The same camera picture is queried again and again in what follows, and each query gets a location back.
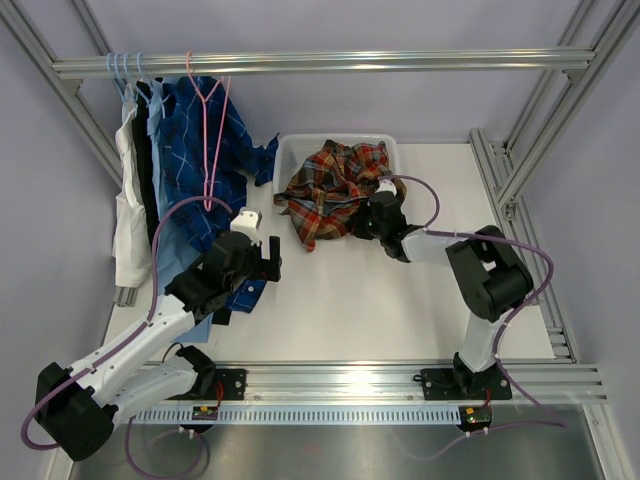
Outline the red brown plaid shirt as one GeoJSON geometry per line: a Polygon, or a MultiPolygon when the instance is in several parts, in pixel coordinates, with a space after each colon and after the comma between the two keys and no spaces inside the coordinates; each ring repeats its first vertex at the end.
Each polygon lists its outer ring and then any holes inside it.
{"type": "Polygon", "coordinates": [[[355,215],[392,174],[386,143],[345,145],[327,140],[309,155],[274,195],[304,249],[315,250],[318,240],[344,237],[354,230],[355,215]]]}

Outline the pink wire hanger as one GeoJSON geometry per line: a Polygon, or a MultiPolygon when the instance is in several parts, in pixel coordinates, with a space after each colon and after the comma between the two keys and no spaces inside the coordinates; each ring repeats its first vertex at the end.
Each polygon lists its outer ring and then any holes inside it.
{"type": "Polygon", "coordinates": [[[194,71],[192,68],[193,53],[188,51],[185,55],[185,65],[188,78],[192,84],[195,94],[200,100],[202,110],[202,135],[203,135],[203,169],[204,169],[204,182],[203,182],[203,206],[206,212],[213,210],[213,197],[215,189],[215,180],[217,174],[218,159],[220,155],[220,148],[224,132],[224,124],[226,120],[227,108],[229,103],[229,92],[231,87],[231,78],[222,77],[218,79],[214,86],[211,88],[208,94],[204,94],[201,88],[198,86],[195,80],[194,71]],[[208,102],[213,98],[219,87],[223,85],[224,98],[222,103],[221,118],[219,121],[219,129],[217,134],[215,152],[213,160],[209,161],[209,113],[208,102]]]}

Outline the blue plaid shirt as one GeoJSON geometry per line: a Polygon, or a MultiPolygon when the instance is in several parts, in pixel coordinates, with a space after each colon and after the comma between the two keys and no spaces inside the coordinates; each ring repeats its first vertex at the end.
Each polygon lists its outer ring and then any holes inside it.
{"type": "Polygon", "coordinates": [[[206,209],[202,200],[194,201],[171,215],[157,252],[163,292],[230,227],[230,213],[247,205],[246,176],[257,187],[272,181],[279,141],[273,137],[256,146],[224,87],[212,77],[155,82],[153,88],[162,102],[153,138],[164,194],[160,214],[208,189],[226,204],[206,209]]]}

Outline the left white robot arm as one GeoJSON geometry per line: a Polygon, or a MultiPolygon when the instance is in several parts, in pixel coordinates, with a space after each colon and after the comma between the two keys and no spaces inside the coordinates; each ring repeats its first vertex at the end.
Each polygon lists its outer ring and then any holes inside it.
{"type": "Polygon", "coordinates": [[[215,362],[194,346],[151,369],[161,347],[225,313],[227,299],[247,280],[281,278],[280,239],[269,255],[241,232],[227,231],[157,297],[149,314],[114,340],[66,368],[53,362],[38,375],[34,419],[72,460],[92,456],[123,423],[173,397],[222,395],[215,362]]]}

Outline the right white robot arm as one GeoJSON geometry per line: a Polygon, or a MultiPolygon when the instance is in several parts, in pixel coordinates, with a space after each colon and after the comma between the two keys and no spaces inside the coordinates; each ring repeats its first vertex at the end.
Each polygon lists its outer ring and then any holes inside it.
{"type": "Polygon", "coordinates": [[[510,381],[496,359],[504,321],[533,290],[533,279],[501,230],[488,225],[468,236],[434,231],[406,221],[401,203],[378,192],[355,215],[353,234],[376,239],[403,263],[451,269],[470,316],[450,367],[424,368],[414,376],[426,400],[508,400],[510,381]]]}

